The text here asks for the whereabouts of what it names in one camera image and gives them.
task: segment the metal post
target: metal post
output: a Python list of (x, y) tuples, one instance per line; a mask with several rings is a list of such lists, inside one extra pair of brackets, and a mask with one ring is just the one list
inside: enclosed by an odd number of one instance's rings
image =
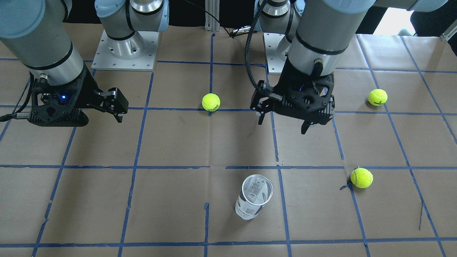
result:
[(454, 23), (452, 23), (449, 28), (447, 28), (446, 31), (441, 34), (440, 40), (447, 42), (452, 38), (452, 36), (454, 36), (455, 33), (457, 33), (457, 20), (455, 20)]
[[(219, 0), (205, 0), (205, 9), (219, 20)], [(206, 14), (205, 30), (219, 33), (219, 23)]]

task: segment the can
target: can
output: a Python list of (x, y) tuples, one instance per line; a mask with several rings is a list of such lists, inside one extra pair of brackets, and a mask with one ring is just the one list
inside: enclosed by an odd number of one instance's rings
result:
[(251, 220), (263, 209), (273, 195), (271, 182), (262, 175), (251, 175), (243, 181), (235, 203), (235, 212), (244, 220)]

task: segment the metal base plate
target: metal base plate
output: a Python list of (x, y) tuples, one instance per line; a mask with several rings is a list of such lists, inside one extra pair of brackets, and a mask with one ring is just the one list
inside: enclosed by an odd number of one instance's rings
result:
[(92, 63), (94, 70), (133, 70), (133, 71), (152, 71), (155, 64), (157, 45), (159, 43), (159, 33), (151, 31), (139, 31), (143, 37), (145, 49), (143, 55), (134, 59), (118, 59), (113, 56), (108, 48), (108, 36), (103, 31), (97, 53)]
[(280, 75), (282, 72), (285, 61), (279, 57), (276, 48), (283, 37), (283, 34), (263, 33), (265, 55), (268, 63), (268, 74)]

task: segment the tennis ball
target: tennis ball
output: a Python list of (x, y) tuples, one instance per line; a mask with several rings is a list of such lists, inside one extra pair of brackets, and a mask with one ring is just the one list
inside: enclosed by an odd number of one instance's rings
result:
[(368, 95), (368, 101), (374, 106), (383, 105), (387, 102), (387, 93), (382, 89), (375, 89)]
[(351, 173), (351, 182), (358, 188), (367, 188), (373, 182), (373, 174), (367, 169), (358, 167)]
[(209, 112), (216, 111), (221, 105), (221, 100), (216, 94), (209, 93), (206, 94), (202, 99), (202, 106), (205, 110)]

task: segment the tiled surface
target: tiled surface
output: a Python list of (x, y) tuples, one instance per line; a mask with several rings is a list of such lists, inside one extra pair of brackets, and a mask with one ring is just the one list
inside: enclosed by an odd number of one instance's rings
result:
[[(90, 66), (101, 25), (64, 26)], [(259, 126), (247, 110), (245, 37), (170, 27), (154, 73), (96, 70), (100, 88), (117, 86), (130, 102), (121, 124), (93, 110), (75, 130), (0, 123), (0, 228), (8, 231), (0, 256), (442, 256), (440, 247), (453, 256), (449, 47), (436, 38), (354, 37), (335, 70), (333, 122), (302, 136), (297, 119), (266, 115)], [(265, 79), (260, 33), (251, 49), (254, 77)], [(14, 58), (0, 44), (2, 114), (28, 80)], [(388, 91), (387, 108), (366, 105), (377, 86), (369, 67)], [(268, 79), (275, 85), (279, 76)], [(200, 105), (210, 91), (221, 97), (211, 114)], [(339, 190), (357, 166), (372, 170), (373, 185)], [(274, 193), (244, 221), (234, 204), (251, 174), (269, 178)]]
[(322, 257), (322, 256), (341, 256), (343, 253), (350, 253), (353, 257), (365, 257), (365, 247), (363, 244), (309, 244), (292, 245), (294, 256)]
[(457, 237), (457, 178), (453, 171), (414, 171), (436, 231), (442, 237)]
[(442, 256), (436, 242), (370, 243), (370, 254), (373, 257)]

